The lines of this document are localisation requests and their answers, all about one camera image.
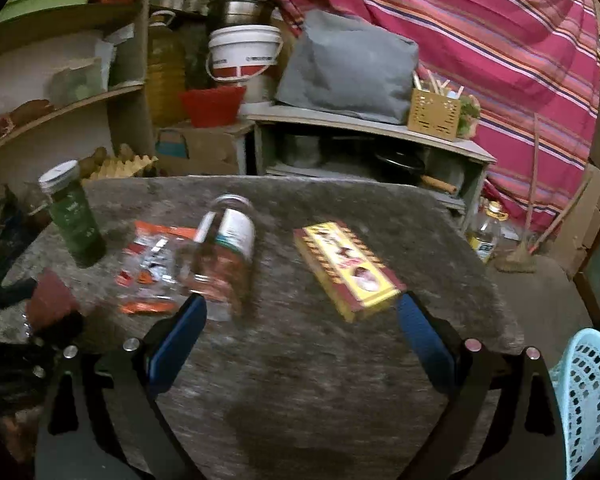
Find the yellow basket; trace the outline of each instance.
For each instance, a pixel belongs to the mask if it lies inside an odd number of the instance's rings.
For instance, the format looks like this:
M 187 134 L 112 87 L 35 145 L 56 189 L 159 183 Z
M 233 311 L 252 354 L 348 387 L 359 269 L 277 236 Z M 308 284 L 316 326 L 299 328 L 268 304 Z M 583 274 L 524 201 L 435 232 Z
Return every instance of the yellow basket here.
M 407 128 L 412 132 L 456 140 L 460 120 L 460 99 L 413 89 Z

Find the broom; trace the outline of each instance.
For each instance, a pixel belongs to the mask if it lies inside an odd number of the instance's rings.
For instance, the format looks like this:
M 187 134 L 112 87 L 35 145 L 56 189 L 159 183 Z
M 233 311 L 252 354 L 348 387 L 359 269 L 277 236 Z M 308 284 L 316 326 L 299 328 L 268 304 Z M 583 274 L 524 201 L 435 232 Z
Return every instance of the broom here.
M 538 136 L 538 114 L 534 114 L 534 166 L 531 175 L 529 200 L 526 206 L 525 231 L 518 246 L 509 254 L 496 258 L 494 266 L 500 272 L 536 272 L 536 260 L 529 254 L 529 235 L 531 232 L 531 217 L 534 212 L 534 199 L 536 197 L 536 183 L 538 181 L 538 152 L 540 151 L 540 138 Z

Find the wooden pan handle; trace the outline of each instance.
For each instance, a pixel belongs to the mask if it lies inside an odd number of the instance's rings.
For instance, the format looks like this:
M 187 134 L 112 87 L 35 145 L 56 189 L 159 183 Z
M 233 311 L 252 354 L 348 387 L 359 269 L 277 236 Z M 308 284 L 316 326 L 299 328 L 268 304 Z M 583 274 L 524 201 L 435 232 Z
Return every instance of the wooden pan handle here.
M 433 178 L 432 176 L 422 175 L 420 179 L 423 181 L 424 184 L 427 184 L 427 186 L 435 187 L 440 191 L 446 191 L 447 193 L 452 195 L 455 195 L 458 191 L 458 186 L 452 186 L 451 184 Z

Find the striped fabric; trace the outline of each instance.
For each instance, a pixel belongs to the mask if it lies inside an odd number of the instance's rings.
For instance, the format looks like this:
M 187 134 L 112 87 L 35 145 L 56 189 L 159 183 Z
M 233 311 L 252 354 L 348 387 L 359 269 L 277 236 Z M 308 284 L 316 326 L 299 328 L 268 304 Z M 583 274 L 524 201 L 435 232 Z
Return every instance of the striped fabric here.
M 299 33 L 315 7 L 357 15 L 415 40 L 420 67 L 482 106 L 474 140 L 495 156 L 487 192 L 526 213 L 540 137 L 532 228 L 547 227 L 575 193 L 598 114 L 598 24 L 592 0 L 281 0 Z

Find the green bottle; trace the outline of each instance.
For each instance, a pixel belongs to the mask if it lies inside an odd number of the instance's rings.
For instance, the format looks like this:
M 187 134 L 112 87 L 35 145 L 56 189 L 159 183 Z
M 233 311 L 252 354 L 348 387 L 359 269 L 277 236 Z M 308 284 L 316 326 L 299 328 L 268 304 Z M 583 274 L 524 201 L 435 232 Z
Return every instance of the green bottle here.
M 80 185 L 78 161 L 58 164 L 42 175 L 38 183 L 51 199 L 49 214 L 75 264 L 91 267 L 104 256 L 107 247 Z

